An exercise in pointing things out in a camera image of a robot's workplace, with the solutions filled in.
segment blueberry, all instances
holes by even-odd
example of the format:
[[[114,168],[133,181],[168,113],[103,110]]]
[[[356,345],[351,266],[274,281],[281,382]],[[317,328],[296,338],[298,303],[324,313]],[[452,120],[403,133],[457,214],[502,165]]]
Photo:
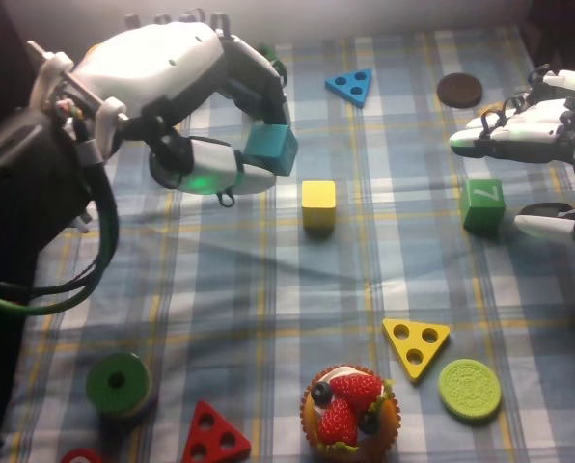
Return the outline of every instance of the blueberry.
[[[333,390],[330,389],[330,384],[326,381],[320,381],[315,383],[315,386],[311,391],[311,397],[314,400],[315,405],[321,407],[330,403],[333,398]]]
[[[364,412],[358,417],[358,427],[365,434],[375,434],[380,427],[380,417],[375,412]]]

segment table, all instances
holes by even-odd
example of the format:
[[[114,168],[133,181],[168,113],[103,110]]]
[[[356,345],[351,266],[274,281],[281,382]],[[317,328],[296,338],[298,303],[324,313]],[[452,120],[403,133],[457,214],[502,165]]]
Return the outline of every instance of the table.
[[[462,159],[449,136],[478,114],[435,97],[454,71],[480,79],[482,105],[524,89],[531,69],[512,28],[436,32],[278,47],[287,66],[300,144],[290,177],[224,209],[214,197],[155,185],[148,150],[127,145],[110,162],[121,242],[93,297],[26,325],[1,462],[51,463],[101,450],[108,463],[180,460],[198,400],[248,436],[251,461],[313,461],[298,418],[320,370],[354,363],[392,377],[402,428],[400,462],[575,461],[575,250],[519,232],[524,205],[575,204],[561,164]],[[373,68],[358,110],[324,90],[325,77]],[[244,147],[249,122],[220,96],[180,128]],[[503,182],[497,238],[461,228],[466,178]],[[299,184],[337,183],[338,223],[326,241],[301,228]],[[96,251],[96,223],[65,231],[42,254],[42,284],[64,281]],[[449,324],[452,338],[419,387],[381,330],[385,317]],[[85,398],[91,365],[114,351],[139,355],[158,385],[145,424],[105,439]],[[455,421],[437,377],[457,358],[493,368],[504,394],[491,424]]]

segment brown disc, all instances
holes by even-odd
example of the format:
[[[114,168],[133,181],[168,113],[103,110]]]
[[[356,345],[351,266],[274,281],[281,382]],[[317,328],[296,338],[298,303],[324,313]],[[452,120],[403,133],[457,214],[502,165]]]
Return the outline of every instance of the brown disc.
[[[482,85],[475,76],[458,72],[440,79],[437,94],[440,101],[447,106],[467,109],[480,103]]]

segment lime green round cookie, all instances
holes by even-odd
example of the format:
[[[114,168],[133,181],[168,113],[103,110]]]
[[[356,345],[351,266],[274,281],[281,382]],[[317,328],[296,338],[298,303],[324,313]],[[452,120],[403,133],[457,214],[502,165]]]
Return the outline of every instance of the lime green round cookie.
[[[495,373],[476,360],[450,362],[440,373],[438,387],[451,413],[470,422],[491,417],[502,400]]]
[[[151,376],[133,354],[112,354],[93,366],[86,378],[86,395],[97,411],[108,416],[129,413],[149,395]]]

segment green block with number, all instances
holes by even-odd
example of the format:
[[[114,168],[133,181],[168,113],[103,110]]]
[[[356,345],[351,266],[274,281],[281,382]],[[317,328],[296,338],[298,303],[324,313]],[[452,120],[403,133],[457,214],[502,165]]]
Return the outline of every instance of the green block with number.
[[[506,205],[499,180],[468,180],[461,192],[461,222],[469,232],[492,232],[498,228]]]

